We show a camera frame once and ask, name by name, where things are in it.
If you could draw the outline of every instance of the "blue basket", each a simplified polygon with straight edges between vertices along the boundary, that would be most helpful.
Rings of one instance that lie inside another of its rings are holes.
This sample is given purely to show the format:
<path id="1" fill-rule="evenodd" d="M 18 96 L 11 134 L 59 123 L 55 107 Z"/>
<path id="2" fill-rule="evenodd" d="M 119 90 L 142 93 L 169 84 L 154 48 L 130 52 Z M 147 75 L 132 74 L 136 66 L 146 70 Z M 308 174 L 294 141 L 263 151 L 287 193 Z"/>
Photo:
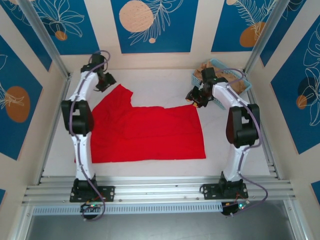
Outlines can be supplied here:
<path id="1" fill-rule="evenodd" d="M 212 58 L 210 60 L 210 62 L 212 63 L 213 66 L 215 66 L 216 68 L 219 68 L 221 70 L 229 68 L 227 65 L 223 64 L 221 61 L 219 61 L 218 59 L 215 59 L 215 58 Z M 228 74 L 233 74 L 236 78 L 241 78 L 241 76 L 242 76 L 240 74 L 240 72 L 233 71 L 233 70 L 225 70 L 224 72 L 228 73 Z M 248 82 L 248 80 L 246 78 L 243 78 L 243 82 L 244 82 L 245 90 L 242 93 L 240 93 L 240 96 L 252 87 L 251 83 Z M 202 83 L 202 81 L 199 80 L 198 78 L 196 78 L 195 75 L 192 74 L 191 84 L 193 86 L 196 86 L 199 88 L 201 86 L 201 83 Z M 225 109 L 225 107 L 222 105 L 222 103 L 219 100 L 217 100 L 216 98 L 213 100 L 213 102 L 215 102 L 220 108 Z"/>

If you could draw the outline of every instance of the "red cloth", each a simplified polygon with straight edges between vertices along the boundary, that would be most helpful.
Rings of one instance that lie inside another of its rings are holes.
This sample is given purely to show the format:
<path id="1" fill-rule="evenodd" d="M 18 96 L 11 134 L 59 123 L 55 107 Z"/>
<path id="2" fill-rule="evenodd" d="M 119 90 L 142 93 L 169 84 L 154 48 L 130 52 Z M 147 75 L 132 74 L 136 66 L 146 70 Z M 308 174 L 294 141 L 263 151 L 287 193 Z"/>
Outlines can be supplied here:
<path id="1" fill-rule="evenodd" d="M 206 158 L 194 106 L 132 107 L 132 95 L 119 85 L 93 109 L 93 163 Z"/>

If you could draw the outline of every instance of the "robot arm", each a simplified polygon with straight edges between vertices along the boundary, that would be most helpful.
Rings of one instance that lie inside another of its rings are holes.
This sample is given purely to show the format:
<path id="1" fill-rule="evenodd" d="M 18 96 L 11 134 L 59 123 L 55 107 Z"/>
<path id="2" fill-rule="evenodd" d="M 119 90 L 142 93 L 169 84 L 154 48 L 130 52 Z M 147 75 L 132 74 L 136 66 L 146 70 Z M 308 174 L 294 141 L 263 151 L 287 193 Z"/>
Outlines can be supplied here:
<path id="1" fill-rule="evenodd" d="M 244 106 L 252 112 L 258 123 L 260 122 L 259 107 L 243 100 L 232 90 L 225 78 L 216 77 L 213 68 L 206 68 L 201 73 L 203 79 L 201 87 L 195 86 L 186 99 L 194 101 L 197 107 L 206 107 L 209 101 L 217 99 L 228 110 L 225 131 L 230 143 L 228 159 L 212 196 L 218 196 L 220 199 L 234 199 L 237 193 L 242 193 L 242 190 L 246 189 L 239 173 L 242 172 L 249 147 L 259 138 L 254 121 Z"/>
<path id="2" fill-rule="evenodd" d="M 104 62 L 105 59 L 102 55 L 93 54 L 92 62 L 84 65 L 81 69 L 80 82 L 75 92 L 68 100 L 64 100 L 61 103 L 64 126 L 71 134 L 75 150 L 76 177 L 70 195 L 70 202 L 85 202 L 97 197 L 97 193 L 87 178 L 96 189 L 101 189 L 97 185 L 91 159 L 90 140 L 91 132 L 94 129 L 94 118 L 88 101 L 95 88 L 100 92 L 104 92 L 116 82 L 111 74 L 104 74 Z M 105 189 L 107 188 L 103 187 L 100 192 L 102 193 Z"/>

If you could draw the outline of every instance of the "black mounting bracket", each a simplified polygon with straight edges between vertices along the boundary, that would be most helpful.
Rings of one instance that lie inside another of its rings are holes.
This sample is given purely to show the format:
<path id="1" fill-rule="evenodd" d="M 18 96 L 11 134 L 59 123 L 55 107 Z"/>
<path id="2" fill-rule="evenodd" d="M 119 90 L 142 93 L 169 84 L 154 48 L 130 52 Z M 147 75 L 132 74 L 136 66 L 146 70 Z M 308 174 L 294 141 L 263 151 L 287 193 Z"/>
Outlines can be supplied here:
<path id="1" fill-rule="evenodd" d="M 98 186 L 96 177 L 91 179 L 93 185 L 102 195 L 105 202 L 113 202 L 115 197 L 115 186 Z M 98 194 L 86 180 L 76 178 L 70 193 L 70 203 L 102 202 Z"/>
<path id="2" fill-rule="evenodd" d="M 236 199 L 241 196 L 243 199 L 249 197 L 247 186 L 243 179 L 239 181 L 227 181 L 223 173 L 218 183 L 203 184 L 200 193 L 205 200 Z"/>

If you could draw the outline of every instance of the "peach circle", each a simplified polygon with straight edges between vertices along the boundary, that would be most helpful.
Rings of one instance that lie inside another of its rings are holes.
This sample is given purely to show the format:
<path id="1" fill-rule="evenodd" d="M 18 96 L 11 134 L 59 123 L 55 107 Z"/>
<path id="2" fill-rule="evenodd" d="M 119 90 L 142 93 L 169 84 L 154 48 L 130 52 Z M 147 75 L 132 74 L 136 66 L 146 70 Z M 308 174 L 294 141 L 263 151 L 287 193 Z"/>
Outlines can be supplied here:
<path id="1" fill-rule="evenodd" d="M 16 99 L 23 99 L 19 102 L 21 104 L 17 104 L 14 101 L 7 103 L 5 105 L 6 113 L 13 121 L 17 123 L 23 123 L 27 120 L 30 112 L 29 94 L 24 88 L 20 86 L 12 86 L 5 93 L 5 98 L 7 100 L 11 99 L 10 96 Z"/>
<path id="2" fill-rule="evenodd" d="M 233 5 L 237 2 L 238 0 L 226 0 L 226 4 L 228 5 Z"/>
<path id="3" fill-rule="evenodd" d="M 266 23 L 262 21 L 254 25 L 258 29 L 258 36 L 260 36 L 262 30 L 265 27 L 265 24 Z M 256 31 L 253 26 L 247 27 L 240 36 L 240 44 L 245 48 L 253 47 L 256 44 L 257 40 L 258 38 L 256 39 Z"/>
<path id="4" fill-rule="evenodd" d="M 307 98 L 304 95 L 300 95 L 296 99 L 296 105 L 299 109 L 305 109 L 307 106 Z"/>
<path id="5" fill-rule="evenodd" d="M 60 41 L 65 41 L 68 38 L 67 34 L 63 31 L 56 31 L 54 35 Z"/>
<path id="6" fill-rule="evenodd" d="M 138 33 L 150 28 L 154 23 L 151 9 L 142 1 L 128 1 L 120 10 L 122 26 L 129 32 Z"/>

